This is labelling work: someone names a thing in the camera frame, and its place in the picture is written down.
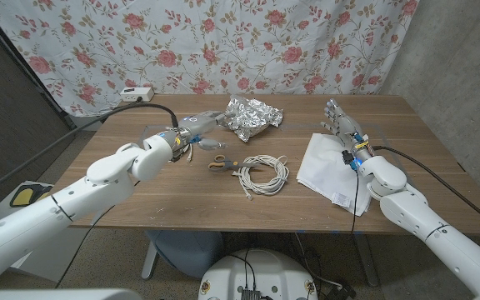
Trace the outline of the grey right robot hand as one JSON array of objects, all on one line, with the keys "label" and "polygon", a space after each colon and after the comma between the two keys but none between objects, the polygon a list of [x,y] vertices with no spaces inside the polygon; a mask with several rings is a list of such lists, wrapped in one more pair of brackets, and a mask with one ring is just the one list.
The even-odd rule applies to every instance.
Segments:
[{"label": "grey right robot hand", "polygon": [[329,122],[321,122],[321,125],[341,140],[345,150],[362,162],[374,156],[360,125],[342,110],[334,98],[327,102],[325,116]]}]

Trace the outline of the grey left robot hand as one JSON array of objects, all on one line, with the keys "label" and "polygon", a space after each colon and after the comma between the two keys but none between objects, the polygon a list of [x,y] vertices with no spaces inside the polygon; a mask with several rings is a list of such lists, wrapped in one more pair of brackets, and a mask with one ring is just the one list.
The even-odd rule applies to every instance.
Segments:
[{"label": "grey left robot hand", "polygon": [[228,145],[225,142],[204,137],[215,127],[224,126],[227,114],[219,111],[206,111],[185,117],[173,126],[176,137],[173,139],[172,153],[175,158],[183,154],[183,149],[196,143],[202,150],[223,149]]}]

